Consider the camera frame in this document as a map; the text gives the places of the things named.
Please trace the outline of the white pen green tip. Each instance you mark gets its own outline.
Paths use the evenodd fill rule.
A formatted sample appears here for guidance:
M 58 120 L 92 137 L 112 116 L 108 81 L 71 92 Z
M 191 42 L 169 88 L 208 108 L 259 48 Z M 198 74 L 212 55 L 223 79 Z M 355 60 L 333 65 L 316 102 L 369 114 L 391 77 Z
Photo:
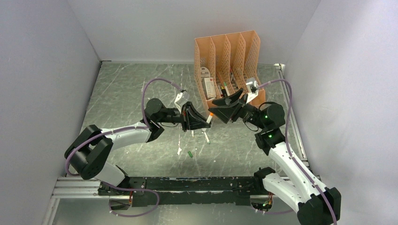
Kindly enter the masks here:
M 204 135 L 204 137 L 205 137 L 205 140 L 206 140 L 207 144 L 210 144 L 211 142 L 210 142 L 210 140 L 209 140 L 209 137 L 208 137 L 206 131 L 203 131 L 202 133 L 203 133 L 203 135 Z

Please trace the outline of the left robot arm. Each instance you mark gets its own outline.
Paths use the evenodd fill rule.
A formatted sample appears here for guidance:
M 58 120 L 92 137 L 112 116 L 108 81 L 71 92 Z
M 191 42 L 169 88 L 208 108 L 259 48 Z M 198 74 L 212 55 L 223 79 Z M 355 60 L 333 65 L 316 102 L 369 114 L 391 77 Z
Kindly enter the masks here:
M 67 174 L 72 175 L 69 167 L 85 180 L 98 179 L 103 171 L 122 173 L 120 168 L 107 163 L 110 152 L 156 140 L 164 132 L 162 123 L 180 124 L 184 132 L 211 127 L 191 101 L 177 108 L 166 108 L 159 99 L 152 98 L 146 104 L 143 119 L 136 124 L 111 129 L 87 126 L 65 152 Z

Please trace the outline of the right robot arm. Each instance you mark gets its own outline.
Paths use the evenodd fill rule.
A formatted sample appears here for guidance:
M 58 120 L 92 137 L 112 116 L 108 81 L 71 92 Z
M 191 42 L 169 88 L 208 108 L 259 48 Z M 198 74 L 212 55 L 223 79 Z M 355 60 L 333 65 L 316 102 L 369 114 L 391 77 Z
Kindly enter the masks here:
M 271 168 L 259 169 L 253 188 L 258 194 L 275 194 L 297 215 L 302 225 L 335 225 L 340 218 L 341 194 L 322 183 L 291 150 L 280 127 L 286 123 L 283 107 L 265 102 L 260 109 L 248 103 L 242 90 L 231 96 L 215 99 L 208 110 L 222 122 L 242 119 L 258 128 L 254 135 L 257 146 L 285 172 L 288 181 Z

